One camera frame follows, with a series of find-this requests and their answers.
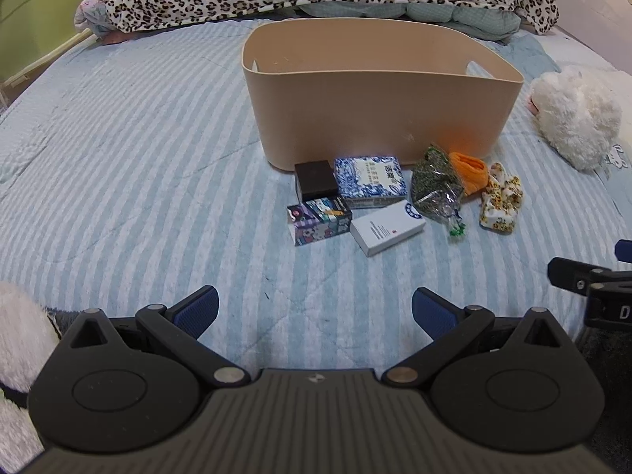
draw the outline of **green plastic drawer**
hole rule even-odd
[[[0,0],[0,81],[73,37],[81,1]]]

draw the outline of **striped bed sheet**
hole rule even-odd
[[[260,23],[88,41],[55,62],[0,117],[0,279],[42,305],[109,316],[214,285],[219,316],[200,340],[251,372],[380,372],[430,341],[411,315],[419,286],[497,315],[545,306],[579,332],[581,298],[549,286],[547,263],[616,267],[626,228],[599,178],[536,133],[527,87],[556,65],[531,36],[487,43],[527,81],[487,159],[522,179],[516,231],[479,227],[475,198],[465,240],[430,221],[366,258],[351,234],[290,241],[293,176],[263,156],[239,63]]]

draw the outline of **white fluffy plush toy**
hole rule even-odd
[[[47,312],[0,282],[0,472],[17,472],[42,451],[24,400],[58,341]]]
[[[542,135],[575,169],[593,169],[621,126],[621,107],[590,70],[570,66],[531,85],[532,112]]]

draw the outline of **triangular cutout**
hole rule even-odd
[[[79,330],[77,337],[72,341],[70,347],[73,349],[89,348],[102,344],[107,344],[107,339],[101,332],[99,324],[97,324],[96,321],[87,320],[83,323],[83,327]]]
[[[559,347],[559,342],[545,319],[536,319],[533,322],[533,326],[531,326],[527,338],[525,338],[525,342],[527,344],[533,344],[534,346],[546,346],[548,348]]]

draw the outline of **cartoon character box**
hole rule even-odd
[[[288,224],[295,246],[346,233],[352,211],[341,197],[322,197],[288,207]]]

